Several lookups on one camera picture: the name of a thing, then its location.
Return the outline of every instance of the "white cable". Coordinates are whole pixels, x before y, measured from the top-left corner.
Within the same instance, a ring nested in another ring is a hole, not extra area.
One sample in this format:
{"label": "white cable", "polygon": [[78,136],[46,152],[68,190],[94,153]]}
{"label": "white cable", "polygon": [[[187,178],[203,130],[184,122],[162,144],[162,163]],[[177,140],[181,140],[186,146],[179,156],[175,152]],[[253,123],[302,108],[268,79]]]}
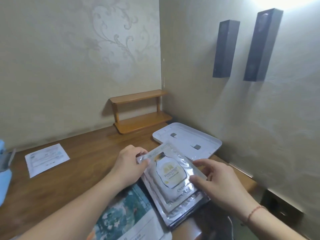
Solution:
{"label": "white cable", "polygon": [[231,223],[231,237],[232,237],[232,240],[234,240],[234,237],[233,237],[233,223],[232,223],[232,221],[231,221],[229,216],[228,216],[228,219],[229,219],[229,221]]}

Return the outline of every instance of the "red string bracelet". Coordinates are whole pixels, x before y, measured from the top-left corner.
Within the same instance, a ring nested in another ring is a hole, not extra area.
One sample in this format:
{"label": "red string bracelet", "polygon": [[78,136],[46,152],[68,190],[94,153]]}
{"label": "red string bracelet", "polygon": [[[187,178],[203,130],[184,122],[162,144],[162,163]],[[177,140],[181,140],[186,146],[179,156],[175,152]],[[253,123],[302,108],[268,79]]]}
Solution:
{"label": "red string bracelet", "polygon": [[262,206],[262,205],[257,206],[256,208],[254,208],[254,210],[249,214],[249,216],[248,216],[248,218],[247,218],[246,225],[249,223],[251,216],[252,216],[257,210],[259,210],[259,209],[261,209],[261,208],[262,208],[262,209],[265,209],[265,210],[268,210],[266,207],[264,207],[264,206]]}

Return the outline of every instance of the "wall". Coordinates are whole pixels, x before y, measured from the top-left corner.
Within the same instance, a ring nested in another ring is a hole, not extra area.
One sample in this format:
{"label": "wall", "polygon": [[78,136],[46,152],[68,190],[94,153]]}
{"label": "wall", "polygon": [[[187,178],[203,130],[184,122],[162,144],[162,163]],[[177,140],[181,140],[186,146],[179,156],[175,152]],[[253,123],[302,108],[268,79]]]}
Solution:
{"label": "wall", "polygon": [[110,126],[110,97],[161,89],[159,0],[0,0],[0,20],[7,148]]}
{"label": "wall", "polygon": [[[257,13],[284,9],[266,80],[243,81]],[[320,1],[160,0],[163,108],[305,213],[320,235]],[[230,78],[212,78],[219,22],[241,21]]]}

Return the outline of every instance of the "sheet mask package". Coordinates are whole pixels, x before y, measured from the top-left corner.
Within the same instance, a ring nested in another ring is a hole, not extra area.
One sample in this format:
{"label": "sheet mask package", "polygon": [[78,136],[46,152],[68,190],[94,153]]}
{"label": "sheet mask package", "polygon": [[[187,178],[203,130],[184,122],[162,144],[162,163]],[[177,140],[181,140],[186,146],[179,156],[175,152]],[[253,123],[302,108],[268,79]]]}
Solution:
{"label": "sheet mask package", "polygon": [[173,229],[189,214],[210,199],[190,181],[190,175],[206,176],[172,144],[163,143],[149,153],[137,158],[137,162],[150,160],[142,175],[165,224]]}

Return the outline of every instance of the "wooden table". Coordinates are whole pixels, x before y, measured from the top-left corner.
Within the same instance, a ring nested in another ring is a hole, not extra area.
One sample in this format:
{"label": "wooden table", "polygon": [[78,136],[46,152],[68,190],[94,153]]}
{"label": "wooden table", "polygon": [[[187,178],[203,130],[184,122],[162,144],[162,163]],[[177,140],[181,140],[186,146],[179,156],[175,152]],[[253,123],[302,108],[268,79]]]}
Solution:
{"label": "wooden table", "polygon": [[[0,240],[24,233],[90,189],[110,171],[119,151],[127,145],[148,151],[156,148],[159,144],[152,139],[152,133],[166,125],[162,123],[127,135],[118,134],[111,126],[18,152],[11,165],[13,177],[7,197],[0,207]],[[29,178],[25,155],[57,143],[70,160]],[[235,171],[248,191],[256,187],[251,178]],[[196,217],[191,217],[172,234],[173,239],[194,240],[201,233],[201,225]]]}

